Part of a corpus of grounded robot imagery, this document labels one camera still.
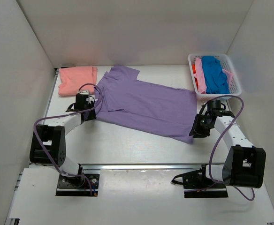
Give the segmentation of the purple t-shirt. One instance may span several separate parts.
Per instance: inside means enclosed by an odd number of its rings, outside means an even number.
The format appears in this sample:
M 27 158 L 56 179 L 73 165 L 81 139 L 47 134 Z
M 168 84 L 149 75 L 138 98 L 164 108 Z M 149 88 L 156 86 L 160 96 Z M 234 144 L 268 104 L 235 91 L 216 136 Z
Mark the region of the purple t-shirt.
M 139 71 L 114 66 L 98 82 L 97 119 L 193 144 L 189 135 L 197 112 L 194 91 L 138 80 Z

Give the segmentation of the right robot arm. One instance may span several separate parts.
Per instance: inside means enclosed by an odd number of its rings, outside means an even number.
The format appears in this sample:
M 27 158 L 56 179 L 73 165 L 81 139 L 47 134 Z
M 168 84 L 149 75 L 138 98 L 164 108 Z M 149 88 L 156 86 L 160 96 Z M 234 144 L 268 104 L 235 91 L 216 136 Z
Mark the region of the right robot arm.
M 220 133 L 210 155 L 205 171 L 197 176 L 198 184 L 207 188 L 213 182 L 226 186 L 260 188 L 263 183 L 266 152 L 255 147 L 236 124 L 237 116 L 226 110 L 218 99 L 202 105 L 196 115 L 189 135 L 193 138 L 206 138 L 212 129 Z M 228 148 L 225 163 L 214 165 L 212 158 L 220 141 Z

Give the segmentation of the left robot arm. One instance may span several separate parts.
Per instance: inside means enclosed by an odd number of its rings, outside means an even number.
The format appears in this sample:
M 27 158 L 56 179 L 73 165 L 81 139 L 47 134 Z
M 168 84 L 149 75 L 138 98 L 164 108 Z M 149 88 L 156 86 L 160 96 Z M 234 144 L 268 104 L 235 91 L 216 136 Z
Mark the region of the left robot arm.
M 66 135 L 86 121 L 96 119 L 95 100 L 89 94 L 77 94 L 67 114 L 41 118 L 35 122 L 30 148 L 30 161 L 35 164 L 52 165 L 69 182 L 79 187 L 85 181 L 82 167 L 66 153 Z

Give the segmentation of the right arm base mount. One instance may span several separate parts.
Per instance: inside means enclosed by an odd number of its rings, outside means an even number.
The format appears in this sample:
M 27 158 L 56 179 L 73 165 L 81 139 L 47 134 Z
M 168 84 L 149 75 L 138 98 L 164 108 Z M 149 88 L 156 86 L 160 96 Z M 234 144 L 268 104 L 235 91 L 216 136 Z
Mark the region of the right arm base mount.
M 228 198 L 227 188 L 224 184 L 215 183 L 206 177 L 206 165 L 176 175 L 171 183 L 183 186 L 185 199 Z

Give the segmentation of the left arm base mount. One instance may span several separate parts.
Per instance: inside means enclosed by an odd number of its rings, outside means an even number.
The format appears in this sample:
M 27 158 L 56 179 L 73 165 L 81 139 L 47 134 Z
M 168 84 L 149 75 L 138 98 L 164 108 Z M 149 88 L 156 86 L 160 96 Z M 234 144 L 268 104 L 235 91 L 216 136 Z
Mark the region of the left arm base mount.
M 89 183 L 84 178 L 74 178 L 59 176 L 56 196 L 80 196 L 80 197 L 97 197 L 99 191 L 100 172 L 99 170 L 91 171 L 87 170 L 84 172 L 85 176 L 90 181 Z

